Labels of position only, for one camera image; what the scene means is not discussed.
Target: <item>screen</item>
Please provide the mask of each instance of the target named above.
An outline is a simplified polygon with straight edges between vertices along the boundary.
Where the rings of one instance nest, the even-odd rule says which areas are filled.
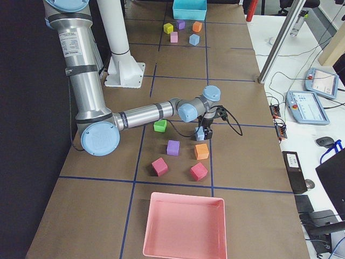
[[[298,105],[298,110],[304,120],[324,121],[319,103],[316,101],[313,93],[293,93],[293,98]]]
[[[326,93],[334,94],[335,76],[320,70],[315,70],[315,79],[313,80],[313,89]]]

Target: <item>red block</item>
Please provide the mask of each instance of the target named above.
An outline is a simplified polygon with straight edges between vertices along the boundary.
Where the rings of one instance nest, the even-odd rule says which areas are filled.
[[[199,181],[207,175],[207,169],[202,163],[197,163],[190,169],[190,174],[196,181]]]
[[[161,176],[168,171],[168,165],[163,160],[163,158],[158,158],[156,161],[153,161],[151,164],[158,176]]]

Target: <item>office chair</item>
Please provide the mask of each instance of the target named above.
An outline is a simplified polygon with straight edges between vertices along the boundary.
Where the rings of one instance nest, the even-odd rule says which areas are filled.
[[[288,11],[285,8],[291,7],[293,0],[280,0],[280,8],[281,10],[278,11],[279,15],[285,16],[287,15]],[[306,0],[304,4],[304,8],[315,8],[320,5],[320,0]]]

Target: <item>black wall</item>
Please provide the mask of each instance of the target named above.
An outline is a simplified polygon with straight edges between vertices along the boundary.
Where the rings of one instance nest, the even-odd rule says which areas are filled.
[[[90,7],[105,58],[109,50],[95,1]],[[25,258],[67,156],[64,69],[42,1],[0,1],[0,259]]]

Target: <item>pink tray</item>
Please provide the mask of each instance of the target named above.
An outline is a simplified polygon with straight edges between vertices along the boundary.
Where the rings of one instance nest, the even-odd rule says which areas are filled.
[[[152,193],[143,254],[173,259],[226,259],[224,200]]]

